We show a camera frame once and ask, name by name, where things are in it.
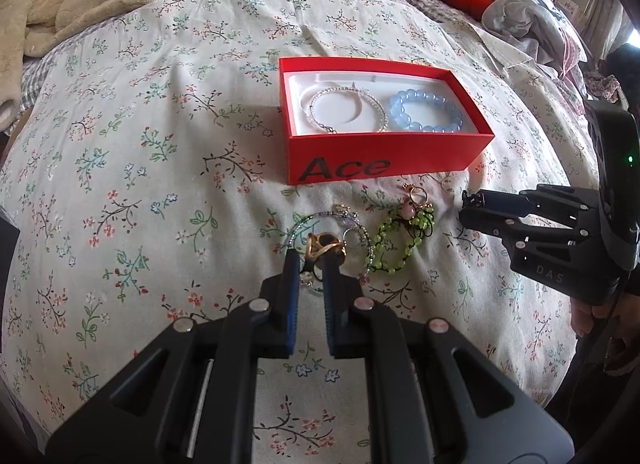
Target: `jewelry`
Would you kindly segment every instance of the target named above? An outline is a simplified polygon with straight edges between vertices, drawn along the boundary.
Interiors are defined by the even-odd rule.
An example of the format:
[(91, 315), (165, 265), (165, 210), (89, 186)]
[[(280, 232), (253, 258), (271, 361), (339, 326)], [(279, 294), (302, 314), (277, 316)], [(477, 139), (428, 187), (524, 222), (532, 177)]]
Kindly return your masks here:
[[(448, 126), (423, 126), (417, 121), (412, 121), (411, 116), (404, 111), (406, 102), (426, 102), (433, 106), (444, 108), (451, 118)], [(396, 126), (406, 131), (434, 131), (436, 133), (456, 133), (462, 129), (462, 112), (452, 100), (447, 100), (441, 95), (436, 95), (423, 90), (401, 90), (389, 99), (389, 113)]]
[[(296, 227), (293, 228), (292, 232), (289, 235), (289, 239), (287, 240), (287, 248), (293, 249), (293, 244), (295, 243), (296, 237), (299, 234), (300, 230), (305, 226), (305, 224), (311, 220), (323, 217), (337, 217), (342, 221), (344, 225), (347, 226), (347, 230), (345, 230), (342, 235), (341, 245), (347, 247), (346, 235), (349, 231), (356, 231), (360, 238), (360, 245), (358, 247), (366, 247), (367, 248), (367, 257), (365, 258), (365, 270), (360, 280), (365, 279), (371, 268), (373, 267), (373, 244), (371, 241), (371, 237), (367, 232), (364, 225), (360, 223), (360, 219), (358, 218), (358, 213), (356, 211), (351, 211), (349, 206), (345, 206), (343, 204), (336, 204), (332, 211), (320, 211), (319, 213), (314, 213), (313, 215), (306, 216), (303, 218)], [(314, 273), (309, 272), (308, 270), (304, 270), (300, 274), (300, 283), (310, 287), (314, 280)]]
[(320, 123), (318, 121), (318, 118), (316, 117), (316, 111), (314, 109), (316, 102), (318, 102), (318, 99), (320, 99), (320, 97), (322, 97), (323, 95), (334, 94), (338, 92), (351, 92), (353, 94), (358, 94), (358, 96), (361, 98), (367, 99), (370, 102), (371, 106), (373, 106), (373, 108), (380, 115), (380, 127), (376, 130), (376, 133), (380, 131), (384, 131), (386, 129), (386, 127), (389, 124), (389, 120), (388, 120), (388, 117), (386, 116), (385, 107), (382, 106), (382, 104), (380, 104), (380, 102), (375, 97), (373, 97), (373, 95), (369, 94), (369, 92), (367, 92), (366, 90), (362, 90), (360, 88), (353, 88), (351, 86), (334, 86), (332, 88), (325, 88), (324, 90), (320, 90), (316, 95), (314, 95), (309, 101), (309, 108), (307, 112), (311, 123), (315, 124), (320, 129), (324, 130), (327, 133), (338, 133), (337, 129), (332, 128), (331, 126), (327, 126), (326, 124)]
[(316, 265), (321, 261), (320, 257), (332, 249), (335, 250), (338, 257), (338, 267), (340, 267), (347, 258), (347, 251), (338, 237), (333, 233), (321, 233), (317, 236), (309, 233), (306, 237), (305, 263), (300, 271), (300, 281), (303, 283), (308, 281), (311, 285), (315, 278), (322, 282), (322, 278), (316, 274)]
[[(372, 270), (384, 270), (389, 274), (394, 274), (397, 270), (401, 270), (405, 265), (409, 256), (412, 255), (414, 247), (422, 243), (425, 238), (433, 234), (433, 225), (435, 223), (433, 205), (428, 202), (429, 195), (426, 190), (420, 186), (404, 184), (403, 189), (409, 192), (410, 201), (400, 207), (398, 216), (387, 217), (378, 228), (377, 235), (373, 238), (374, 250), (376, 257), (380, 257), (374, 262)], [(422, 194), (424, 200), (419, 201), (418, 196)], [(402, 258), (391, 266), (386, 260), (382, 260), (384, 250), (384, 241), (387, 232), (389, 232), (394, 224), (404, 225), (404, 228), (411, 237), (406, 241)]]

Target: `screw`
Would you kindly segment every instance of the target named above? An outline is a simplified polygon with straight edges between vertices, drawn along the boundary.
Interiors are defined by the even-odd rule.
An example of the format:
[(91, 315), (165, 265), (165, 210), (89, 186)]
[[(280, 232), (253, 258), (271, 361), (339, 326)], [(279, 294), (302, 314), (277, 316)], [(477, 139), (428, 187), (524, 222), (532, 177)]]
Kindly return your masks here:
[(249, 308), (254, 312), (265, 312), (269, 309), (270, 303), (265, 298), (252, 299)]
[(435, 318), (429, 322), (429, 328), (436, 334), (444, 334), (449, 330), (449, 323), (442, 318)]
[(177, 332), (189, 332), (195, 326), (191, 318), (178, 318), (174, 321), (174, 330)]
[(367, 298), (366, 296), (360, 296), (353, 300), (353, 305), (358, 310), (371, 310), (375, 305), (374, 301), (371, 298)]

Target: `green beaded bracelet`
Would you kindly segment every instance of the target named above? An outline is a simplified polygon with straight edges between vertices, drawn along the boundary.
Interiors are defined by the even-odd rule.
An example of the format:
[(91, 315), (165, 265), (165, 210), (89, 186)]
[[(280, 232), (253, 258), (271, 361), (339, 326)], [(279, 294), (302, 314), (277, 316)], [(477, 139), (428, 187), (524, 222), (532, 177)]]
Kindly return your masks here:
[[(397, 271), (404, 268), (407, 259), (411, 256), (414, 250), (414, 247), (420, 245), (425, 238), (428, 238), (433, 234), (433, 226), (435, 224), (433, 206), (426, 204), (420, 208), (417, 213), (414, 208), (414, 218), (408, 218), (407, 216), (410, 214), (410, 211), (407, 211), (403, 206), (403, 209), (400, 211), (398, 216), (395, 218), (387, 217), (384, 222), (380, 224), (378, 232), (373, 238), (374, 262), (371, 267), (372, 271), (384, 270), (389, 274), (395, 274)], [(382, 260), (382, 254), (384, 251), (383, 242), (386, 238), (387, 232), (394, 224), (398, 224), (398, 226), (404, 225), (404, 228), (411, 238), (405, 242), (405, 248), (401, 259), (395, 265), (389, 265), (386, 260)]]

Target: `red jewelry box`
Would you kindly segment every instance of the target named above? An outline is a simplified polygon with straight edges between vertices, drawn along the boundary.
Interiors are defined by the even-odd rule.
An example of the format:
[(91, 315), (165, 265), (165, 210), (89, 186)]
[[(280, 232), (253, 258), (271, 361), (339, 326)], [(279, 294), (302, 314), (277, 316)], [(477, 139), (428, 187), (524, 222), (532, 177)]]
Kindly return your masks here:
[[(289, 79), (300, 72), (396, 74), (448, 85), (466, 111), (474, 133), (317, 133), (298, 135)], [(450, 70), (385, 60), (336, 57), (280, 59), (280, 97), (290, 185), (394, 175), (461, 171), (493, 140), (494, 133)], [(380, 100), (387, 111), (386, 100)]]

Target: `floral bedsheet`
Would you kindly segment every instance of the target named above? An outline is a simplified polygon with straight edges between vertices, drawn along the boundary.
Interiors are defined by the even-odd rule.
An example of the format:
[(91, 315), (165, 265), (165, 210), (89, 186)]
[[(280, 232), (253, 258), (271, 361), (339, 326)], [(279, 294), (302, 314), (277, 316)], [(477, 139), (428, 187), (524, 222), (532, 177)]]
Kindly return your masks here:
[[(318, 54), (450, 68), (496, 138), (460, 173), (289, 187), (277, 59)], [(372, 229), (411, 181), (429, 192), (434, 234), (364, 292), (405, 318), (446, 317), (543, 404), (574, 354), (568, 300), (513, 274), (500, 242), (457, 214), (463, 189), (567, 184), (567, 163), (592, 185), (567, 111), (516, 49), (404, 0), (160, 0), (116, 18), (60, 55), (0, 171), (21, 230), (2, 379), (50, 432), (173, 320), (255, 297), (304, 215), (344, 203)], [(332, 227), (312, 221), (296, 245)], [(370, 461), (364, 365), (332, 360), (325, 339), (321, 292), (303, 290), (293, 357), (259, 365), (256, 462)]]

